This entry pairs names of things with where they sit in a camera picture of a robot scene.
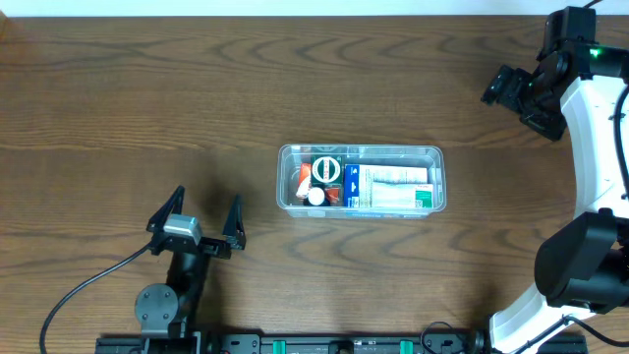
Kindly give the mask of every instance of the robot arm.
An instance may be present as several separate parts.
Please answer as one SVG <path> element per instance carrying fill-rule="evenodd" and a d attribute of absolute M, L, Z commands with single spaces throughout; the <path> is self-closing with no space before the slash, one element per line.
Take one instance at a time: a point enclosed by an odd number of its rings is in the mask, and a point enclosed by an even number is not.
<path fill-rule="evenodd" d="M 629 55 L 594 42 L 595 26 L 591 9 L 551 14 L 537 70 L 503 66 L 483 96 L 551 140 L 559 140 L 567 125 L 577 181 L 575 220 L 540 248 L 536 283 L 489 321 L 490 346 L 503 353 L 536 353 L 570 324 L 567 316 L 585 320 L 628 306 L 626 254 L 611 247 L 616 240 L 626 243 L 629 217 L 613 134 Z M 627 151 L 624 121 L 620 131 Z"/>

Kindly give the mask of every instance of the green label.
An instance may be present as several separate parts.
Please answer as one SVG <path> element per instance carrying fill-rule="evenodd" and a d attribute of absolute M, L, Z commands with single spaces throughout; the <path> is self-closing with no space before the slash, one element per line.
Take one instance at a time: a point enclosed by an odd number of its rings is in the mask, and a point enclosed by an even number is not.
<path fill-rule="evenodd" d="M 432 192 L 415 191 L 415 207 L 432 207 Z"/>

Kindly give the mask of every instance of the plastic bin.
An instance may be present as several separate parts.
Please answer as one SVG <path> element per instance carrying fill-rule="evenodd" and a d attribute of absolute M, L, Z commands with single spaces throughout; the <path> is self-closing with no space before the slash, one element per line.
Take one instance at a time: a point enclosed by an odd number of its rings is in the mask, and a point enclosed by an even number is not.
<path fill-rule="evenodd" d="M 313 156 L 331 154 L 342 155 L 344 164 L 425 167 L 428 182 L 433 184 L 433 208 L 304 206 L 295 196 L 302 162 L 310 163 Z M 438 147 L 430 146 L 287 145 L 279 151 L 277 204 L 293 217 L 425 218 L 446 205 L 443 154 Z"/>

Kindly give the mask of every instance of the wood grain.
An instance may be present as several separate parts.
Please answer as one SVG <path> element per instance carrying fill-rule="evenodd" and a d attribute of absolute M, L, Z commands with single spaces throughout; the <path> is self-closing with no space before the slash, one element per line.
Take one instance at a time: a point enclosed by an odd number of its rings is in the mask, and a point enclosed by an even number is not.
<path fill-rule="evenodd" d="M 599 40 L 628 47 L 626 19 Z M 217 234 L 245 200 L 247 251 L 216 261 L 208 324 L 268 332 L 477 325 L 533 281 L 571 217 L 569 137 L 551 144 L 479 98 L 502 63 L 533 69 L 540 17 L 14 19 L 0 44 L 0 352 L 34 353 L 80 281 L 141 247 L 178 184 Z M 289 143 L 436 145 L 448 207 L 427 220 L 293 219 L 275 204 Z M 141 256 L 58 314 L 52 353 L 134 333 Z M 593 319 L 629 337 L 629 313 Z M 617 352 L 589 338 L 592 351 Z"/>

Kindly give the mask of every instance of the green clip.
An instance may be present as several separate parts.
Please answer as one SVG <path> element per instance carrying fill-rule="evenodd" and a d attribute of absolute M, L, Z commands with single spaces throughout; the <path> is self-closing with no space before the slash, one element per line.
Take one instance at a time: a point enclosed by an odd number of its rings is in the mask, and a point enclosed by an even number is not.
<path fill-rule="evenodd" d="M 410 340 L 400 341 L 400 354 L 413 354 L 413 342 Z"/>
<path fill-rule="evenodd" d="M 286 354 L 286 342 L 283 340 L 273 341 L 273 354 Z"/>

